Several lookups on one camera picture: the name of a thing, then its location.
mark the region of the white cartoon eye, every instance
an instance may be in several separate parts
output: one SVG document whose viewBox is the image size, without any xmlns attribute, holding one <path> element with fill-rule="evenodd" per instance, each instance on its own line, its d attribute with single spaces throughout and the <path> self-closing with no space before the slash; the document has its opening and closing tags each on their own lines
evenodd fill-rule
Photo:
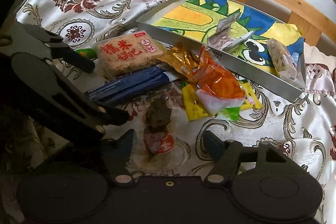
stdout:
<svg viewBox="0 0 336 224">
<path fill-rule="evenodd" d="M 244 43 L 246 47 L 249 48 L 250 51 L 253 52 L 264 52 L 265 46 L 258 41 L 255 41 L 253 39 L 247 39 L 247 41 Z"/>
<path fill-rule="evenodd" d="M 246 60 L 250 61 L 253 64 L 260 66 L 264 66 L 266 64 L 265 59 L 263 59 L 256 51 L 244 50 L 243 56 L 246 58 Z"/>
</svg>

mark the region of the blue package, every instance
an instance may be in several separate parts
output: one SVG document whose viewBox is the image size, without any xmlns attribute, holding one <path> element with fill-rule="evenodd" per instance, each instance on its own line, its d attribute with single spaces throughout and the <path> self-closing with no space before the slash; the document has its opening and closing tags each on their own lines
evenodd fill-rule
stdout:
<svg viewBox="0 0 336 224">
<path fill-rule="evenodd" d="M 169 77 L 157 66 L 138 70 L 112 82 L 89 90 L 92 101 L 111 106 L 123 104 L 136 96 L 145 94 L 170 82 Z"/>
</svg>

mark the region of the box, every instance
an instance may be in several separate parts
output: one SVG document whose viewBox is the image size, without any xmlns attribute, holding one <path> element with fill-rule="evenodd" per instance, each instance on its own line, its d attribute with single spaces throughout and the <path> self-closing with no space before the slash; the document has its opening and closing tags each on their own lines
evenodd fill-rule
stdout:
<svg viewBox="0 0 336 224">
<path fill-rule="evenodd" d="M 155 22 L 157 22 L 160 18 L 166 15 L 168 12 L 172 11 L 182 3 L 186 2 L 187 0 L 168 0 L 165 3 L 153 8 L 148 13 L 143 15 L 137 20 L 139 30 L 145 30 L 152 38 L 170 44 L 172 46 L 176 45 L 177 43 L 184 44 L 188 49 L 192 50 L 195 53 L 199 52 L 199 49 L 203 45 L 202 42 L 194 40 L 189 37 L 185 37 L 175 32 L 171 32 L 160 27 L 153 26 Z M 238 3 L 233 0 L 229 0 L 231 2 L 237 3 L 238 5 L 244 5 L 252 10 L 255 10 L 263 15 L 272 18 L 278 23 L 283 23 L 280 20 L 263 13 L 253 7 L 250 7 L 245 4 Z M 250 63 L 235 57 L 231 54 L 226 52 L 220 51 L 216 48 L 211 47 L 212 51 L 217 56 L 218 60 L 221 64 L 235 73 L 248 78 L 249 80 L 261 85 L 262 87 L 270 90 L 271 92 L 283 97 L 284 99 L 294 102 L 300 94 L 303 92 L 302 89 L 294 87 L 287 82 L 281 80 L 277 76 L 272 75 L 269 72 L 262 70 Z M 302 76 L 304 80 L 306 79 L 305 75 L 305 57 L 304 53 L 300 54 L 299 61 L 298 61 L 299 68 L 301 72 L 303 72 Z"/>
</svg>

